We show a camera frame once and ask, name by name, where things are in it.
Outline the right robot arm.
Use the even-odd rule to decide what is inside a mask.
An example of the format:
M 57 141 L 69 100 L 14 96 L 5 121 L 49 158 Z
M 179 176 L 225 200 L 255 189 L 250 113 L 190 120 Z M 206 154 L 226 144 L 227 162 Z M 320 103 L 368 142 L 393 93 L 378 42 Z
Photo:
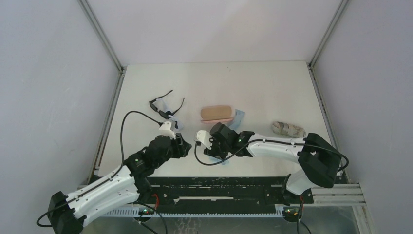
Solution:
M 277 138 L 263 136 L 253 131 L 237 133 L 222 123 L 210 131 L 199 130 L 195 135 L 197 145 L 204 145 L 204 154 L 217 158 L 221 163 L 232 156 L 269 156 L 299 165 L 289 174 L 285 189 L 301 195 L 313 187 L 332 188 L 344 155 L 320 135 L 309 133 L 303 138 Z

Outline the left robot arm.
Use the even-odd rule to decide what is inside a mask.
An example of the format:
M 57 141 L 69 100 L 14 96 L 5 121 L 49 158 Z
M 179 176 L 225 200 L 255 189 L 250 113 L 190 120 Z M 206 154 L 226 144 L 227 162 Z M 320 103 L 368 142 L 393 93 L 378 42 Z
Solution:
M 67 195 L 57 192 L 47 213 L 51 227 L 56 234 L 79 234 L 92 221 L 120 206 L 146 202 L 153 194 L 147 178 L 169 159 L 186 157 L 191 147 L 180 133 L 175 138 L 159 135 L 108 175 Z

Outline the pink glasses case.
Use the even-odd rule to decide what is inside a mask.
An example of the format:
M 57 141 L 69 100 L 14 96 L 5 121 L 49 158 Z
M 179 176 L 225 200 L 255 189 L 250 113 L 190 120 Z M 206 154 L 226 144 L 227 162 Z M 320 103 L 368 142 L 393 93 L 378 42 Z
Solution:
M 234 119 L 232 108 L 229 105 L 215 105 L 203 107 L 200 110 L 202 123 L 229 122 Z

